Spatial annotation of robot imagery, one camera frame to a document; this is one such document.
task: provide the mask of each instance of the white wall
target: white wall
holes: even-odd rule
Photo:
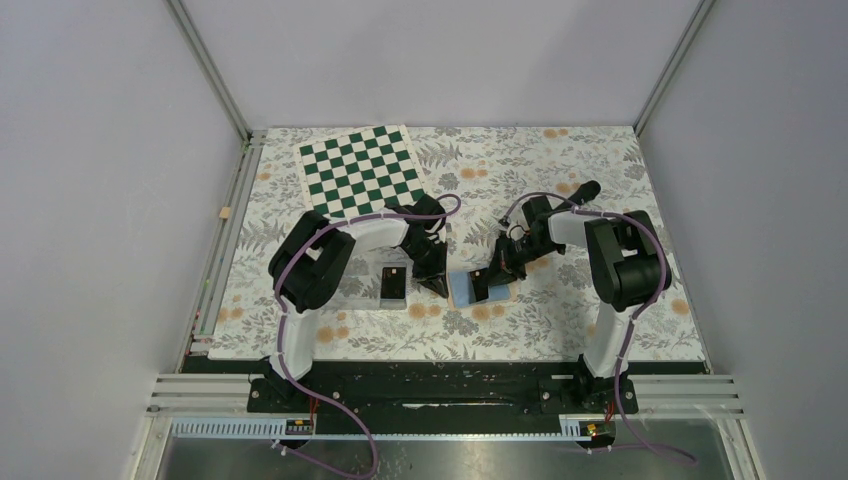
[[[848,3],[718,2],[642,146],[770,479],[848,468]]]
[[[248,124],[633,124],[697,0],[186,0]]]
[[[0,478],[118,478],[238,143],[163,2],[0,2]]]

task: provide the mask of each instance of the green and white checkerboard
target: green and white checkerboard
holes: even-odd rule
[[[355,217],[386,202],[424,195],[421,166],[403,125],[360,128],[295,145],[306,205],[322,215]]]

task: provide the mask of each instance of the blue sponge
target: blue sponge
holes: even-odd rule
[[[471,287],[470,274],[471,271],[448,272],[448,277],[450,279],[450,295],[456,308],[472,305],[471,299],[474,296],[472,295],[473,289]],[[474,305],[500,302],[509,299],[509,296],[509,285],[489,287],[489,298],[481,302],[475,302]]]

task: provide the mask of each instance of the table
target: table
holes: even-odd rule
[[[280,309],[268,263],[304,212],[292,146],[349,129],[273,128],[265,145],[227,277],[212,359],[257,359],[273,352]],[[597,180],[596,209],[645,210],[669,253],[671,288],[639,320],[631,360],[703,360],[703,346],[631,127],[409,128],[430,194],[455,193],[448,270],[488,264],[496,220],[523,193],[568,195]],[[520,210],[513,221],[521,219]],[[387,260],[403,260],[399,250]],[[513,301],[451,310],[446,300],[410,285],[406,310],[319,314],[316,359],[575,360],[594,333],[598,298],[585,250],[569,247],[527,266]],[[366,289],[367,285],[354,289]]]

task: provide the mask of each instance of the floral patterned surface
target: floral patterned surface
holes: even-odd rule
[[[209,356],[253,359],[273,351],[280,309],[267,265],[303,213],[292,146],[345,129],[277,128],[268,131],[256,181],[230,270]],[[632,360],[702,360],[674,255],[630,127],[409,128],[431,195],[455,193],[448,270],[488,263],[496,219],[519,195],[569,194],[597,180],[598,209],[646,210],[669,251],[671,288],[640,318]],[[520,209],[513,221],[523,221]],[[403,252],[356,260],[404,261]],[[414,284],[406,310],[338,310],[319,314],[315,358],[357,360],[574,360],[594,333],[598,298],[585,250],[569,247],[527,267],[514,301],[460,310]],[[345,296],[369,296],[375,283],[353,281]]]

